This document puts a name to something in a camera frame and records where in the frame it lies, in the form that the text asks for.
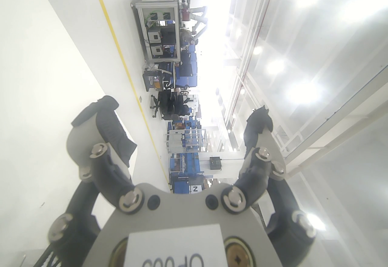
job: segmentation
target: workstation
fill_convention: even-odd
[[[198,152],[205,152],[208,143],[198,95],[190,91],[198,85],[196,45],[206,30],[206,7],[190,9],[190,0],[141,0],[134,7],[145,48],[143,80],[151,94],[152,117],[160,112],[167,122],[170,186],[177,193],[199,191],[198,186],[202,190]],[[204,27],[197,32],[200,25]]]

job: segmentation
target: white beam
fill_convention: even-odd
[[[322,158],[327,153],[331,152],[333,149],[337,148],[338,146],[342,145],[345,141],[347,141],[349,138],[353,137],[355,134],[369,126],[371,123],[375,122],[376,120],[380,119],[384,115],[388,113],[388,101],[384,102],[382,105],[377,107],[373,112],[371,112],[367,118],[364,118],[360,120],[358,123],[354,124],[347,130],[345,130],[341,135],[339,135],[337,138],[332,140],[330,143],[328,143],[324,148],[317,151],[315,154],[307,158],[304,162],[302,162],[298,167],[292,169],[288,176],[292,177],[295,174],[302,171],[302,169],[306,168],[307,166],[310,166],[312,163],[317,161],[318,159]]]

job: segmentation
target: white label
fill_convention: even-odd
[[[190,194],[195,194],[196,192],[202,191],[201,185],[191,185],[190,186]]]
[[[134,232],[124,267],[225,267],[219,224]]]

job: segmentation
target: office chair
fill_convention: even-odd
[[[160,91],[158,98],[151,95],[154,99],[155,106],[151,106],[151,109],[155,109],[155,114],[152,117],[156,117],[156,114],[160,108],[162,113],[162,119],[165,120],[177,120],[179,116],[189,115],[189,107],[185,105],[188,99],[183,100],[183,95],[178,95],[176,92],[172,92],[170,89]]]

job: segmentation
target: hex bolt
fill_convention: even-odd
[[[229,192],[228,198],[233,207],[238,207],[242,202],[241,195],[234,189]]]
[[[79,178],[81,180],[86,180],[92,176],[92,173],[90,172],[90,167],[80,167],[79,168]]]
[[[64,231],[69,227],[69,222],[72,221],[73,216],[69,213],[60,215],[51,225],[48,231],[49,242],[56,242],[63,237]]]
[[[258,152],[255,154],[257,158],[268,162],[271,160],[271,155],[266,147],[259,147]]]
[[[89,156],[90,158],[97,158],[104,154],[108,150],[108,145],[105,143],[95,144],[92,148],[92,154]]]
[[[292,213],[291,216],[293,222],[297,223],[300,227],[302,227],[306,235],[309,238],[314,238],[316,236],[316,229],[312,226],[306,214],[301,210],[296,210]]]
[[[143,205],[144,195],[142,191],[135,187],[134,190],[122,195],[119,199],[119,208],[124,213],[135,213]]]
[[[137,196],[133,191],[129,191],[126,193],[126,195],[123,197],[122,204],[129,208],[130,206],[134,205],[137,201]]]
[[[281,176],[284,174],[284,169],[278,162],[272,162],[272,170],[276,176]]]

